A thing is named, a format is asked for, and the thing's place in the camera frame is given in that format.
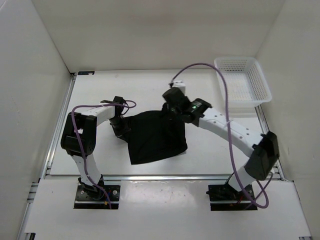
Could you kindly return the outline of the black shorts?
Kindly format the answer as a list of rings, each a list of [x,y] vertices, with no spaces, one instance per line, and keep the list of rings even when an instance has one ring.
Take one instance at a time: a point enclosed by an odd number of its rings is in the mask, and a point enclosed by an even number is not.
[[[128,146],[132,165],[175,157],[188,149],[185,123],[164,103],[161,110],[149,110],[124,118],[130,131],[120,137]]]

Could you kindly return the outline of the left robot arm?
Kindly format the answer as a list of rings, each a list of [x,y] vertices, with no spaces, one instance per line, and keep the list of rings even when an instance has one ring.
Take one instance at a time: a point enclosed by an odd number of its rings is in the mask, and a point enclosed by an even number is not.
[[[78,105],[67,115],[60,145],[76,163],[80,173],[79,183],[93,200],[110,200],[93,154],[97,127],[110,122],[115,136],[121,138],[131,130],[123,117],[123,110],[129,108],[125,103]]]

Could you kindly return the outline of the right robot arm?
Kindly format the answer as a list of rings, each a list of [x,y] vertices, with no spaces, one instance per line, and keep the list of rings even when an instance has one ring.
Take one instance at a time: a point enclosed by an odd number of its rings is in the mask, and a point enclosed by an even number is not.
[[[268,131],[263,134],[230,121],[210,103],[200,98],[189,101],[185,97],[171,103],[170,108],[185,123],[193,124],[228,141],[233,168],[236,167],[233,146],[248,157],[248,161],[235,169],[224,184],[224,193],[230,200],[238,199],[243,189],[252,182],[265,180],[280,156],[275,133]]]

